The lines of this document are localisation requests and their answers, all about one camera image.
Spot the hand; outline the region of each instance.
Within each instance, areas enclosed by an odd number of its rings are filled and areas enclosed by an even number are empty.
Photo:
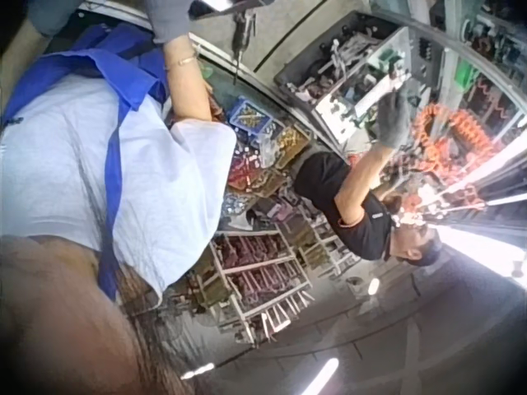
[[[390,92],[379,100],[377,124],[379,142],[383,146],[398,150],[408,140],[410,134],[410,110],[406,86],[399,91]]]
[[[27,17],[44,37],[52,37],[68,23],[81,3],[82,0],[30,0]]]
[[[156,37],[154,42],[166,44],[190,31],[189,9],[193,0],[145,0],[148,19]]]

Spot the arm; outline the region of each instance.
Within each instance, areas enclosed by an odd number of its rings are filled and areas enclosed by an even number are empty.
[[[44,37],[33,26],[29,19],[22,22],[6,52],[0,58],[2,72],[0,72],[0,114],[3,114],[9,98],[22,74],[29,66],[44,53],[50,39]]]
[[[371,190],[371,193],[375,195],[380,201],[385,200],[386,196],[390,194],[395,189],[395,186],[390,182],[386,181],[382,183],[377,188]]]
[[[212,121],[205,81],[189,38],[189,9],[193,0],[146,0],[147,14],[163,44],[170,97],[177,119]]]
[[[392,148],[377,143],[347,175],[335,197],[335,205],[346,225],[354,226],[362,220],[364,209],[361,204],[393,152]]]
[[[34,0],[29,2],[22,22],[0,58],[0,115],[22,74],[46,50],[51,38],[68,23],[82,0]]]
[[[190,62],[182,60],[194,56],[194,49],[187,35],[169,41],[163,45],[170,97],[177,119],[199,119],[212,121],[208,103],[207,86],[201,75],[196,59]]]
[[[362,220],[364,209],[361,204],[373,181],[408,138],[410,116],[405,94],[406,90],[401,88],[379,100],[379,141],[350,171],[335,197],[335,205],[347,226],[354,226]]]

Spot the black hair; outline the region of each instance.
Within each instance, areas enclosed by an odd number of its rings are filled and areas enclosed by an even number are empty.
[[[385,206],[388,212],[394,216],[399,213],[401,210],[401,206],[403,205],[403,198],[401,195],[395,195],[393,197],[387,197],[382,202]]]
[[[405,259],[407,263],[412,266],[426,267],[431,266],[437,262],[443,243],[439,237],[437,230],[434,232],[434,237],[428,240],[425,244],[418,248],[421,252],[421,259]]]

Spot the screwdriver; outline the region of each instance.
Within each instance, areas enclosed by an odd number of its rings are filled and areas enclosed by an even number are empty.
[[[232,37],[232,53],[236,61],[236,71],[234,75],[234,85],[238,81],[241,59],[244,52],[249,47],[251,32],[256,35],[256,14],[253,12],[238,12],[234,15],[236,29]]]

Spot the wrist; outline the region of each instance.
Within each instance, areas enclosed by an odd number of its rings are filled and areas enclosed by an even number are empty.
[[[395,149],[391,146],[386,146],[382,142],[377,142],[370,149],[370,152],[378,161],[387,162],[395,153]]]
[[[163,45],[166,69],[172,66],[188,62],[190,59],[197,59],[196,51],[187,35],[181,35]]]

